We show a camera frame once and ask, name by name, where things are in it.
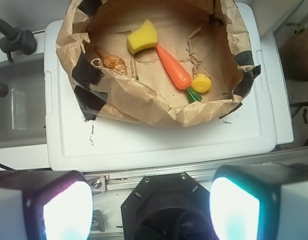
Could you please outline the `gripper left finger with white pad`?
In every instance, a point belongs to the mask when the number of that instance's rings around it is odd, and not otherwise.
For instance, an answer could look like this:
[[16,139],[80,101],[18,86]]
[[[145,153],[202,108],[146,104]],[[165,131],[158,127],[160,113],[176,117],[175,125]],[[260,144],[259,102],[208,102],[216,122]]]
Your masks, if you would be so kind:
[[0,171],[0,240],[86,240],[92,217],[81,172]]

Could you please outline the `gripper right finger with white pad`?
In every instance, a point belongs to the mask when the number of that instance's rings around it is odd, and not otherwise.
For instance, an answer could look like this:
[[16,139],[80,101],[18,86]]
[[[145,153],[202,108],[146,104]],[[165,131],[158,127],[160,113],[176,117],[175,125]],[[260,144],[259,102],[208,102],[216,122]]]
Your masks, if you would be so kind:
[[221,240],[308,240],[308,164],[223,165],[209,205]]

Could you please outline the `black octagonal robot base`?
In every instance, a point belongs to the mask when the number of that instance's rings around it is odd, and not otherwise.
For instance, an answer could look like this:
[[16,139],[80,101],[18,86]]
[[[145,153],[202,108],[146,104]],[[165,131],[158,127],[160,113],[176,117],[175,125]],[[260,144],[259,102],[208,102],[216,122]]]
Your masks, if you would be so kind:
[[187,173],[145,176],[121,205],[126,240],[215,240],[210,192]]

